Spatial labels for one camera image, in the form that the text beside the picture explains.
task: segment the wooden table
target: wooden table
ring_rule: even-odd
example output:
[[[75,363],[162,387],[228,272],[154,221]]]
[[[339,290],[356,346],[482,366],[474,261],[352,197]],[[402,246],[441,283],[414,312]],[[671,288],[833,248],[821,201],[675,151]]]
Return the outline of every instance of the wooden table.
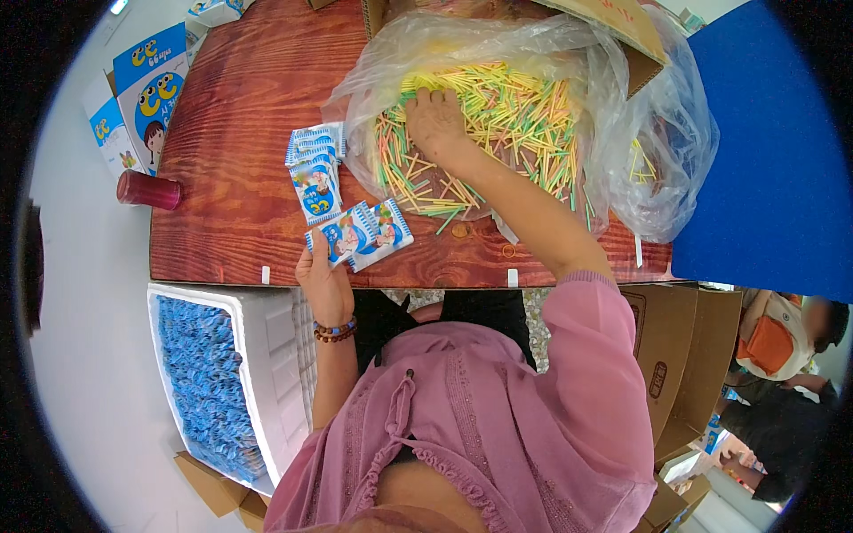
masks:
[[[284,166],[294,128],[322,122],[320,106],[356,64],[363,46],[361,4],[339,0],[312,11],[299,0],[258,0],[237,22],[211,30],[183,86],[160,161],[160,175],[183,184],[175,211],[151,216],[151,278],[293,286],[305,247],[305,217]],[[341,166],[344,206],[369,196]],[[520,287],[554,284],[522,245],[485,218],[453,222],[407,217],[415,243],[358,274],[354,287]],[[662,281],[671,246],[643,246],[636,268],[634,236],[618,221],[601,237],[620,282]]]

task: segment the styrofoam box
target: styrofoam box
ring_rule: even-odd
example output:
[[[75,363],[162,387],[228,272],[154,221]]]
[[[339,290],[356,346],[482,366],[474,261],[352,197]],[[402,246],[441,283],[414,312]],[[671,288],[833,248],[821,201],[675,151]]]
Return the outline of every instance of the styrofoam box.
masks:
[[[314,319],[302,291],[148,284],[148,318],[157,367],[177,429],[189,449],[171,379],[163,367],[158,295],[218,307],[231,316],[235,351],[242,357],[240,382],[267,475],[248,483],[229,472],[222,474],[272,496],[311,428],[310,406],[316,386]]]

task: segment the clear plastic bag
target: clear plastic bag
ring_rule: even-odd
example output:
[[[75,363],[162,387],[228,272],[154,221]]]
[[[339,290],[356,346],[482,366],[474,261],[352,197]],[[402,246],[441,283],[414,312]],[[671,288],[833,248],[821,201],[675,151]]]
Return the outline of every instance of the clear plastic bag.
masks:
[[[607,226],[606,185],[599,175],[603,165],[590,160],[595,153],[593,132],[607,136],[607,128],[618,122],[628,67],[616,41],[567,14],[530,23],[422,12],[400,16],[367,44],[355,68],[332,91],[321,110],[323,121],[345,121],[344,162],[368,192],[384,199],[387,192],[375,176],[374,125],[378,114],[397,103],[403,78],[410,72],[493,61],[537,78],[570,79],[573,101],[583,109],[576,135],[583,148],[579,159],[584,177],[578,181],[585,180],[585,195],[595,211],[592,232],[600,235]],[[481,211],[477,216],[488,214]]]
[[[666,243],[693,216],[720,130],[687,40],[662,11],[643,8],[670,64],[628,100],[603,160],[613,212],[641,239]]]

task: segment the red plastic cup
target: red plastic cup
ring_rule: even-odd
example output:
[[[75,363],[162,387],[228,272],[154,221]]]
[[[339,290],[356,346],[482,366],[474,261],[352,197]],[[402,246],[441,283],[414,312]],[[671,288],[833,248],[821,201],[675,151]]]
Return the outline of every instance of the red plastic cup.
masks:
[[[115,195],[122,204],[144,204],[173,211],[181,203],[181,184],[128,170],[121,173]]]

